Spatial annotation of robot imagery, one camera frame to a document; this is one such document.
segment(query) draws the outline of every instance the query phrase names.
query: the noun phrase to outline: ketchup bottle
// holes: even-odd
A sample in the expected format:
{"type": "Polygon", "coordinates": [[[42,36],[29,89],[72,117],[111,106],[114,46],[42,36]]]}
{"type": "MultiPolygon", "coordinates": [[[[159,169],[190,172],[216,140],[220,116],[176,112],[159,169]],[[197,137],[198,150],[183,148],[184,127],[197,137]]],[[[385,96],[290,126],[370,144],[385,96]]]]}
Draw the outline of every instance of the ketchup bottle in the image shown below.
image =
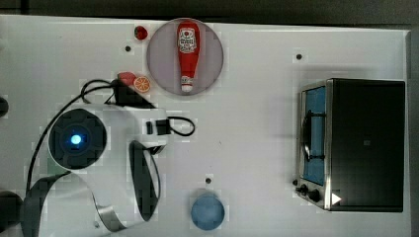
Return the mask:
{"type": "Polygon", "coordinates": [[[179,24],[177,36],[182,91],[191,92],[200,56],[200,29],[186,20],[179,24]]]}

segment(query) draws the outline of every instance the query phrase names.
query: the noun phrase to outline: oven window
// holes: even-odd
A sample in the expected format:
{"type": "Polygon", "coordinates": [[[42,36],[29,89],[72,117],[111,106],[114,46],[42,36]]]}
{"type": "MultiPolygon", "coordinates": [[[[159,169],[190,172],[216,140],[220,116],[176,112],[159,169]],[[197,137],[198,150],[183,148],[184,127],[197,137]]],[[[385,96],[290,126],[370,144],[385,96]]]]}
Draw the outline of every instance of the oven window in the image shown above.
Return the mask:
{"type": "Polygon", "coordinates": [[[307,127],[310,144],[304,159],[303,178],[323,186],[326,88],[319,87],[305,93],[305,116],[306,119],[310,119],[310,126],[307,127]]]}

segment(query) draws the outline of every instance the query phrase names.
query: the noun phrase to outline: blue light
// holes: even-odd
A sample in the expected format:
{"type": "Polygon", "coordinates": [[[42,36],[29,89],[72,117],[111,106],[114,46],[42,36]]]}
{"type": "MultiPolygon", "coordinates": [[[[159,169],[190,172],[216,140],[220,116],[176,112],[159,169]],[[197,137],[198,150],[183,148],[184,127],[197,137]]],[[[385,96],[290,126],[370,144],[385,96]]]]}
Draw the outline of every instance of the blue light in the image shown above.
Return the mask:
{"type": "Polygon", "coordinates": [[[71,136],[71,143],[74,145],[78,145],[81,142],[81,136],[80,135],[72,135],[71,136]]]}

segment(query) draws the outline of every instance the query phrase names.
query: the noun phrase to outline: round tray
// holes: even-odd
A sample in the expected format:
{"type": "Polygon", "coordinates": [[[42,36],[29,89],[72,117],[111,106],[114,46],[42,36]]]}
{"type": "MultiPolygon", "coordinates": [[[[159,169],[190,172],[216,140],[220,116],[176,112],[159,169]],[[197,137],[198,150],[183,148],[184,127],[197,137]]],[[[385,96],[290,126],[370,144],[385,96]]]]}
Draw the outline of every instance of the round tray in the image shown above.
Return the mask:
{"type": "Polygon", "coordinates": [[[163,25],[151,38],[147,50],[147,64],[151,77],[168,92],[192,96],[208,88],[218,78],[223,63],[222,45],[216,33],[206,24],[197,23],[201,33],[201,50],[195,72],[194,88],[185,93],[181,89],[176,32],[181,22],[187,19],[175,19],[163,25]]]}

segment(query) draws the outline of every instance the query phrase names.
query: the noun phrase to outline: black cable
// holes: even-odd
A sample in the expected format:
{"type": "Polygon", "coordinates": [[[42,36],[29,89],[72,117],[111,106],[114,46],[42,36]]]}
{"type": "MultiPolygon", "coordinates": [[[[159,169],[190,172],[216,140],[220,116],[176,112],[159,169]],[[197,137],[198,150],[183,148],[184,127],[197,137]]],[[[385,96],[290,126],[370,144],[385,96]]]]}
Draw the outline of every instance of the black cable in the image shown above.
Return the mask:
{"type": "Polygon", "coordinates": [[[156,161],[154,160],[154,157],[153,157],[153,155],[151,155],[151,153],[150,153],[150,157],[151,157],[151,161],[153,162],[154,168],[156,170],[157,183],[158,183],[158,197],[157,197],[157,202],[159,202],[160,201],[160,196],[161,196],[160,174],[158,173],[158,168],[157,168],[156,161]]]}
{"type": "Polygon", "coordinates": [[[43,133],[40,137],[40,140],[38,141],[37,144],[37,148],[35,148],[35,152],[34,155],[32,156],[31,159],[31,165],[29,166],[29,171],[28,171],[28,179],[27,179],[27,186],[26,186],[26,193],[28,193],[28,191],[31,189],[31,179],[32,179],[32,172],[34,171],[34,166],[35,166],[35,161],[37,160],[37,155],[40,152],[41,146],[42,146],[42,142],[43,139],[45,138],[46,134],[48,133],[49,129],[52,127],[52,125],[54,124],[54,122],[58,119],[58,117],[69,107],[71,106],[74,102],[76,102],[77,100],[79,100],[80,98],[84,97],[85,95],[94,92],[94,91],[98,91],[98,90],[102,90],[102,89],[110,89],[112,88],[112,86],[101,86],[101,87],[95,87],[92,88],[90,90],[87,91],[83,91],[82,93],[80,93],[80,95],[76,96],[75,98],[73,98],[70,102],[68,102],[53,118],[52,120],[49,122],[49,124],[46,126],[46,128],[43,130],[43,133]]]}
{"type": "MultiPolygon", "coordinates": [[[[103,79],[93,79],[93,80],[88,81],[86,84],[84,84],[83,87],[81,88],[80,94],[81,94],[81,99],[86,104],[91,104],[91,102],[89,100],[87,100],[84,96],[86,95],[87,87],[90,86],[93,83],[105,83],[107,85],[111,85],[111,82],[103,80],[103,79]]],[[[114,96],[114,94],[105,102],[105,104],[107,104],[113,96],[114,96]]]]}
{"type": "Polygon", "coordinates": [[[184,117],[168,117],[168,119],[173,119],[173,120],[183,120],[183,121],[187,121],[188,123],[190,123],[191,124],[191,126],[192,126],[192,130],[190,131],[190,132],[188,132],[188,133],[182,133],[182,132],[180,132],[180,131],[178,131],[178,130],[176,130],[176,129],[174,129],[172,126],[170,126],[170,129],[173,131],[173,132],[175,132],[176,134],[178,134],[178,135],[180,135],[180,136],[190,136],[190,135],[192,135],[192,134],[194,134],[194,132],[195,132],[195,124],[194,124],[194,122],[193,121],[191,121],[190,119],[188,119],[188,118],[184,118],[184,117]]]}

